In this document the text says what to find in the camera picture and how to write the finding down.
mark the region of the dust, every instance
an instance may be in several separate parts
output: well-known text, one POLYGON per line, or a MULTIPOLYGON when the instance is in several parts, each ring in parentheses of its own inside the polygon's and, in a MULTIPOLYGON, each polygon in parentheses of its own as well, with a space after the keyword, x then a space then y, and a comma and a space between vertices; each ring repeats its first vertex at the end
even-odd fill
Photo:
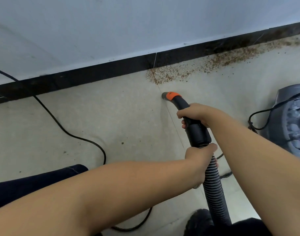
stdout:
POLYGON ((184 81, 190 74, 194 72, 204 72, 209 74, 217 69, 220 69, 221 67, 251 60, 253 58, 257 58, 260 54, 275 49, 281 49, 286 46, 300 46, 300 39, 295 36, 287 37, 267 43, 260 43, 249 47, 243 47, 219 54, 209 55, 199 59, 198 62, 194 61, 194 64, 189 64, 188 61, 185 61, 173 65, 150 69, 147 71, 147 79, 157 85, 175 80, 184 81))

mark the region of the ribbed hose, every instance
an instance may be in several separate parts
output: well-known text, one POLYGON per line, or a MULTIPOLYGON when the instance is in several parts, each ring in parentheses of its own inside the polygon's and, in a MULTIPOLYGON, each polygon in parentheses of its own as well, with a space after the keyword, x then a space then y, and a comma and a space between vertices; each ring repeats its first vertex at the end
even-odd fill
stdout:
POLYGON ((232 223, 214 156, 212 156, 211 162, 205 172, 203 187, 214 225, 231 225, 232 223))

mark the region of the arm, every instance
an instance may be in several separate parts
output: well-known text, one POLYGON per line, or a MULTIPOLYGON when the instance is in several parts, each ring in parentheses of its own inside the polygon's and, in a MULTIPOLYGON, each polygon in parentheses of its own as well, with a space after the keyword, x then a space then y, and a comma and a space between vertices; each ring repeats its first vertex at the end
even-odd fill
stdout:
POLYGON ((300 235, 300 159, 224 112, 200 105, 177 112, 210 127, 247 198, 273 235, 300 235))
POLYGON ((108 164, 35 191, 0 208, 0 235, 94 235, 202 183, 216 148, 108 164))

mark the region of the tile floor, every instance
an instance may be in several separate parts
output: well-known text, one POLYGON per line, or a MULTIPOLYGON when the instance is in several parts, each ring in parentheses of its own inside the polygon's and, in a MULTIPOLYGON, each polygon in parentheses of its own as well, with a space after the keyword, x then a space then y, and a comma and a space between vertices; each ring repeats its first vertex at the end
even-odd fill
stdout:
MULTIPOLYGON (((220 108, 246 124, 251 113, 271 106, 279 88, 296 83, 300 35, 39 98, 72 134, 101 144, 107 163, 166 161, 183 158, 189 143, 176 108, 161 99, 162 92, 176 91, 188 102, 220 108)), ((264 119, 260 116, 255 123, 264 119)), ((0 104, 0 182, 77 163, 92 169, 102 162, 98 148, 64 134, 34 99, 0 104)), ((229 171, 225 158, 219 165, 221 174, 229 171)), ((233 222, 258 217, 234 176, 222 183, 233 222)), ((146 224, 129 235, 182 235, 192 212, 207 207, 202 190, 155 206, 146 224)), ((145 214, 120 226, 135 226, 145 214)), ((120 235, 111 230, 103 234, 120 235)))

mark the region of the white wall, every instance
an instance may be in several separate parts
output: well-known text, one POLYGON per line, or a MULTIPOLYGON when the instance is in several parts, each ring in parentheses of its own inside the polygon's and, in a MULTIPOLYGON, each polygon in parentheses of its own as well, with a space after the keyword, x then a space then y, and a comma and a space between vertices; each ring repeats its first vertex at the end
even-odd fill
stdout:
POLYGON ((300 0, 0 0, 0 69, 25 79, 295 22, 300 0))

